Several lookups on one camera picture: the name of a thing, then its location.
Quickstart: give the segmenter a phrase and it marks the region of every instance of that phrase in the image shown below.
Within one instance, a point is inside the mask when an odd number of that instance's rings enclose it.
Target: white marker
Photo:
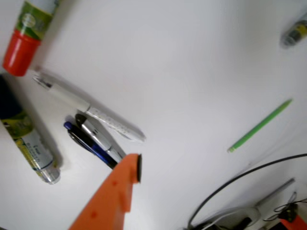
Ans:
[[[128,128],[124,124],[116,121],[115,119],[108,116],[106,113],[101,112],[100,110],[91,106],[90,103],[80,98],[79,96],[69,92],[62,86],[49,83],[45,78],[48,78],[48,75],[45,73],[36,72],[33,80],[35,80],[40,86],[44,87],[48,92],[55,97],[65,101],[72,107],[106,123],[110,128],[117,131],[119,134],[131,141],[138,141],[143,143],[146,140],[146,137],[142,133],[137,133],[136,131]]]

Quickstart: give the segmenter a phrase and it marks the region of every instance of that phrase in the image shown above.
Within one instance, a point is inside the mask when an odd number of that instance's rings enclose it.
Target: white pen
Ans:
[[[88,114],[89,116],[92,116],[106,123],[110,128],[117,131],[125,138],[131,141],[138,141],[141,143],[146,140],[146,137],[141,132],[138,133],[128,128],[124,124],[108,116],[106,113],[103,113],[100,110],[92,107],[90,103],[75,95],[74,93],[71,93],[64,87],[55,83],[48,82],[48,78],[50,77],[48,77],[47,74],[36,72],[35,76],[33,77],[33,80],[35,80],[40,86],[48,90],[50,94],[65,101],[70,106],[75,107],[76,109]]]
[[[87,133],[107,154],[117,163],[122,160],[122,156],[113,148],[109,140],[99,132],[82,114],[76,114],[76,123],[85,133]]]

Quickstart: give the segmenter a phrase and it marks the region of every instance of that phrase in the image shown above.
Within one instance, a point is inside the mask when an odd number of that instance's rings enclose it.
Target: white desk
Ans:
[[[21,0],[0,1],[4,55]],[[176,230],[215,188],[264,152],[266,161],[307,152],[307,41],[289,50],[280,34],[307,9],[303,0],[65,0],[33,64],[53,71],[139,127],[144,145],[111,132],[126,153],[143,154],[126,230]],[[70,140],[75,110],[31,76],[17,80],[32,113],[61,152],[61,181],[31,171],[0,127],[0,226],[64,230],[110,170]],[[288,98],[294,102],[233,154],[226,150]],[[307,159],[234,184],[201,212],[264,197]]]

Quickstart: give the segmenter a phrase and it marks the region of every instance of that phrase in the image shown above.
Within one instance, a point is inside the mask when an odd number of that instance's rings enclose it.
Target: dark blue object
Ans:
[[[100,146],[97,145],[95,141],[93,141],[77,126],[74,126],[70,122],[65,122],[64,127],[68,129],[68,134],[74,141],[76,141],[86,150],[96,155],[99,159],[101,159],[104,163],[106,163],[111,169],[113,169],[117,165],[117,162],[112,157],[110,157],[110,155],[107,154],[106,151],[100,148]]]
[[[0,75],[0,119],[11,118],[22,110],[3,76]]]

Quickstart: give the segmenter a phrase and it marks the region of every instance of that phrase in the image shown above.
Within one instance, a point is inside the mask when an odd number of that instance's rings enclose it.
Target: blue pen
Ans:
[[[104,163],[106,163],[111,169],[113,169],[117,162],[111,158],[102,148],[99,147],[90,137],[88,137],[77,126],[74,126],[70,122],[65,122],[64,127],[68,129],[68,134],[82,147],[92,152]]]

